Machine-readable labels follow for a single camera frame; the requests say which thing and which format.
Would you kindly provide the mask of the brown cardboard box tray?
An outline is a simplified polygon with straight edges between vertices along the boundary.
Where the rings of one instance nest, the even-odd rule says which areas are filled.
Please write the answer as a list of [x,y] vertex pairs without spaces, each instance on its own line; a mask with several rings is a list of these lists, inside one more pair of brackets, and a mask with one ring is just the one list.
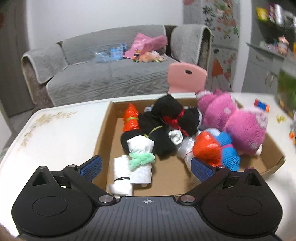
[[[132,100],[118,98],[114,100],[98,101],[101,106],[94,107],[95,114],[102,119],[100,133],[94,149],[94,154],[102,158],[102,171],[94,178],[93,183],[108,191],[113,183],[113,160],[124,154],[120,143],[123,129],[123,114],[129,103],[133,103],[139,112],[152,105],[160,94],[138,95]],[[266,134],[262,152],[259,156],[242,156],[240,171],[251,166],[257,169],[263,178],[273,175],[285,162],[285,155],[272,139]],[[156,158],[152,164],[152,182],[147,187],[135,186],[135,196],[168,196],[181,195],[190,189],[190,172],[184,161],[177,155],[164,159]]]

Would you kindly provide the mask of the pink fuzzy sock bundle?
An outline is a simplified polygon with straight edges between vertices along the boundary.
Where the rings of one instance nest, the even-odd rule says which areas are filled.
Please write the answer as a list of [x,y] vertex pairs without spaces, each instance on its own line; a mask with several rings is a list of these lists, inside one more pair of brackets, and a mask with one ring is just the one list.
[[240,155],[253,156],[262,147],[268,117],[256,107],[240,108],[230,93],[201,90],[196,93],[202,125],[226,132]]

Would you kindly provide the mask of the orange blue bundle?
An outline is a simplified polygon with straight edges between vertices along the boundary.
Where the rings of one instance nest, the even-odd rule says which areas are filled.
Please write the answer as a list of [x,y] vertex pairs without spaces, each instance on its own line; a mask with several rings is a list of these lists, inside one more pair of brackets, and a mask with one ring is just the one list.
[[193,156],[211,166],[225,166],[233,172],[239,171],[240,157],[229,134],[210,128],[201,131],[193,145]]

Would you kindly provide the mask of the plush toys pile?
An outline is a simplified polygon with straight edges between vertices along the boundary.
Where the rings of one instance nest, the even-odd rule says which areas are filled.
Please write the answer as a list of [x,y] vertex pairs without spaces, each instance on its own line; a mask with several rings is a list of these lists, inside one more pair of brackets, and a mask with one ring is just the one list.
[[142,62],[142,63],[149,63],[149,62],[163,62],[166,61],[166,57],[160,55],[157,51],[145,52],[144,54],[140,54],[139,51],[136,51],[133,56],[134,62]]

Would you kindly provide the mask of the white bundle green scrunchie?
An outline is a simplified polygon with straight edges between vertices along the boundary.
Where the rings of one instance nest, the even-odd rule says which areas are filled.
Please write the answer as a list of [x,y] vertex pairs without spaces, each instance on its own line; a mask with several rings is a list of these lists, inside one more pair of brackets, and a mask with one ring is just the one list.
[[154,141],[138,135],[127,140],[130,160],[130,183],[135,185],[148,185],[152,180],[152,163],[155,156],[152,153]]

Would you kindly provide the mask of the white towel roll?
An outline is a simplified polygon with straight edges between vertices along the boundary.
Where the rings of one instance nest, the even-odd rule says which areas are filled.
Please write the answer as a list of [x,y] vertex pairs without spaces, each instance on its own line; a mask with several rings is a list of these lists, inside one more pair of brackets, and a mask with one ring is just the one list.
[[114,196],[132,196],[133,186],[130,182],[129,156],[122,155],[113,160],[113,183],[109,189]]

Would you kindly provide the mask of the white sock bundle pink band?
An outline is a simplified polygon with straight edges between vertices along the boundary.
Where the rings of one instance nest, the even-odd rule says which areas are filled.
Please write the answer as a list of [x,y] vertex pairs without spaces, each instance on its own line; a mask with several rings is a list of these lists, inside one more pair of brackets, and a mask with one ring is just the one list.
[[178,157],[184,160],[189,171],[191,171],[191,161],[194,157],[193,155],[194,143],[195,143],[195,138],[185,137],[177,147]]

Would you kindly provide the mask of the pink ceramic pot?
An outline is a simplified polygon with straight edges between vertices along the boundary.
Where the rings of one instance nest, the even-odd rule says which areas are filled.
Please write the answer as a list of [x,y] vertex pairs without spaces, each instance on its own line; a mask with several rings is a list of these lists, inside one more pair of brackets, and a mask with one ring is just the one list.
[[281,36],[278,38],[278,43],[277,43],[277,52],[278,54],[282,56],[287,56],[288,54],[288,47],[289,47],[289,42],[285,38],[285,36]]

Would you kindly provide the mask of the pink plastic child chair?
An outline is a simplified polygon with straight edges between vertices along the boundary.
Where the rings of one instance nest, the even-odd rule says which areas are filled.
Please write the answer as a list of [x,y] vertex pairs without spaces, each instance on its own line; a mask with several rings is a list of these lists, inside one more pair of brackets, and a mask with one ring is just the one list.
[[178,62],[168,68],[168,93],[199,92],[205,87],[207,71],[197,65]]

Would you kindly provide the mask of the black sock bundle yellow band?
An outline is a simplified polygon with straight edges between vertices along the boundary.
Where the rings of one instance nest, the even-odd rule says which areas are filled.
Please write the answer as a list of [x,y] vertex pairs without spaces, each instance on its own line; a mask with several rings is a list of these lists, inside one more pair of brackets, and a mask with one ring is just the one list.
[[168,136],[168,128],[160,119],[151,115],[150,111],[138,115],[139,129],[124,132],[120,137],[122,148],[129,154],[127,140],[138,135],[148,137],[154,141],[152,153],[160,159],[172,156],[176,152],[176,147]]

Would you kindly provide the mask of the black sock bundle red band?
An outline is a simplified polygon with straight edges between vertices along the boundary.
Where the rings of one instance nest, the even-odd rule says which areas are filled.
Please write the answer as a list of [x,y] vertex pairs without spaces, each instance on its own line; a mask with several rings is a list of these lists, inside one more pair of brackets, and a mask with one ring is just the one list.
[[196,107],[184,108],[172,95],[160,97],[153,105],[151,115],[160,118],[186,137],[196,135],[200,125],[200,112]]

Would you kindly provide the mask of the dark grey door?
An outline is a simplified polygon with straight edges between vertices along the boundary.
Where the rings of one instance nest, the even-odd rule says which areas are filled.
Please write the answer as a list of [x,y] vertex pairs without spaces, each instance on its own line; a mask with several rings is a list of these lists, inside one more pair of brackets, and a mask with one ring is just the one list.
[[1,102],[8,117],[33,109],[21,68],[29,50],[26,1],[1,1]]

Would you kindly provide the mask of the orange plastic bundle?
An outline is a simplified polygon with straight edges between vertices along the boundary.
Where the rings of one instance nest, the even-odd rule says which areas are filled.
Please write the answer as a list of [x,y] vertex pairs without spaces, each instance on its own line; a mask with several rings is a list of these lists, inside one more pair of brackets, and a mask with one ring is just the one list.
[[125,110],[123,115],[123,132],[139,130],[138,115],[139,112],[137,111],[135,105],[129,103],[128,108]]

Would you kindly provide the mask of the decorated silver refrigerator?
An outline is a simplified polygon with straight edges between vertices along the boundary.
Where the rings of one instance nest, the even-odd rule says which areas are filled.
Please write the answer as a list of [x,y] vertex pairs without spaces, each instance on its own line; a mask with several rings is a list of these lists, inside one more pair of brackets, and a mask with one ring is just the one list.
[[239,47],[239,1],[183,1],[183,5],[184,23],[206,25],[213,35],[207,88],[231,91]]

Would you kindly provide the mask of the small white sock bundle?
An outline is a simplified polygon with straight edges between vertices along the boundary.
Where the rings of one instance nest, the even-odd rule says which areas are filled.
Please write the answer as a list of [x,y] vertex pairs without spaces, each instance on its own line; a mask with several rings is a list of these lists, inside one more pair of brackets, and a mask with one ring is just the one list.
[[171,130],[168,133],[168,136],[174,145],[179,145],[183,141],[183,134],[180,130]]

